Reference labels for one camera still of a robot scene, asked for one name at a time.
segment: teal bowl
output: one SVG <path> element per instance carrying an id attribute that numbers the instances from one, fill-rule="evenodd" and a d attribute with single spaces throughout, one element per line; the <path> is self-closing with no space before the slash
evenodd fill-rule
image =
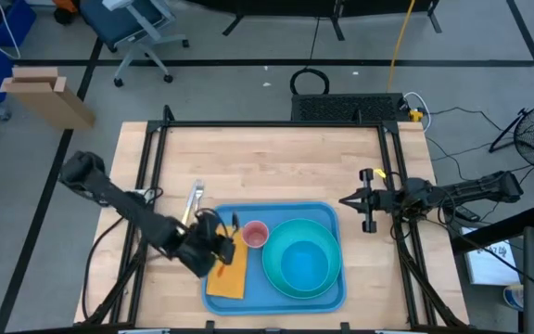
<path id="1" fill-rule="evenodd" d="M 335 237 L 309 219 L 281 223 L 271 232 L 262 255 L 271 284 L 297 299 L 322 295 L 335 284 L 341 270 Z"/>

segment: chair base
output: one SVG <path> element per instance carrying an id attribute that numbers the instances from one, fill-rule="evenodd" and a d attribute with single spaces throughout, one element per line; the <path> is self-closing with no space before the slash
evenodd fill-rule
<path id="1" fill-rule="evenodd" d="M 160 45 L 160 44 L 166 44 L 171 42 L 181 42 L 183 47 L 189 47 L 189 41 L 186 39 L 186 36 L 184 34 L 177 34 L 172 36 L 165 36 L 162 38 L 159 38 L 156 41 L 152 41 L 151 43 L 149 41 L 145 40 L 139 40 L 136 43 L 133 44 L 133 46 L 129 49 L 129 52 L 127 52 L 127 55 L 125 55 L 125 58 L 122 60 L 121 64 L 119 65 L 119 68 L 115 72 L 114 76 L 114 84 L 117 87 L 123 86 L 123 81 L 121 78 L 122 73 L 129 67 L 131 62 L 134 60 L 135 52 L 137 51 L 143 51 L 146 57 L 151 58 L 156 65 L 162 70 L 162 73 L 164 74 L 164 82 L 171 83 L 173 80 L 173 77 L 169 74 L 168 69 L 162 61 L 159 59 L 156 52 L 154 52 L 152 46 L 154 45 Z"/>

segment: yellow cable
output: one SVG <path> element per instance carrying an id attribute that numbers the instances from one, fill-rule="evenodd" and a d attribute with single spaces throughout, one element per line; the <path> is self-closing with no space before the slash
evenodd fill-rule
<path id="1" fill-rule="evenodd" d="M 397 59 L 399 47 L 401 47 L 401 41 L 403 39 L 403 33 L 405 32 L 405 28 L 407 27 L 407 22 L 409 21 L 409 17 L 412 15 L 413 5 L 415 5 L 415 0 L 412 0 L 411 4 L 409 5 L 409 9 L 407 9 L 407 15 L 405 16 L 405 21 L 403 22 L 403 26 L 400 28 L 399 39 L 397 40 L 397 44 L 395 45 L 395 53 L 393 54 L 393 59 L 390 62 L 390 73 L 388 74 L 387 93 L 393 83 L 393 74 L 395 74 L 395 59 Z"/>

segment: office chair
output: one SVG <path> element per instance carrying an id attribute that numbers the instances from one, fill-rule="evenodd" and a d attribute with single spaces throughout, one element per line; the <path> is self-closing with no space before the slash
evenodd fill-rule
<path id="1" fill-rule="evenodd" d="M 83 19 L 110 52 L 116 52 L 117 45 L 123 41 L 132 44 L 115 72 L 115 86 L 123 86 L 121 74 L 134 60 L 134 54 L 138 50 L 143 51 L 160 67 L 166 83 L 172 82 L 172 76 L 152 46 L 181 41 L 183 47 L 189 47 L 189 42 L 183 34 L 160 35 L 159 29 L 176 20 L 165 0 L 82 0 L 80 10 Z"/>

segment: fan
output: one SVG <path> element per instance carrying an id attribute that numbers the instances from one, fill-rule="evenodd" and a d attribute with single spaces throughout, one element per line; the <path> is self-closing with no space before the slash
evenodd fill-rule
<path id="1" fill-rule="evenodd" d="M 513 142 L 496 147 L 498 142 L 500 142 L 500 140 L 502 140 L 514 126 L 516 126 L 516 128 L 514 131 Z M 493 143 L 491 143 L 489 153 L 501 148 L 509 147 L 512 144 L 515 145 L 518 154 L 520 154 L 524 160 L 534 165 L 534 109 L 531 111 L 525 109 L 518 111 L 516 119 L 502 131 Z"/>

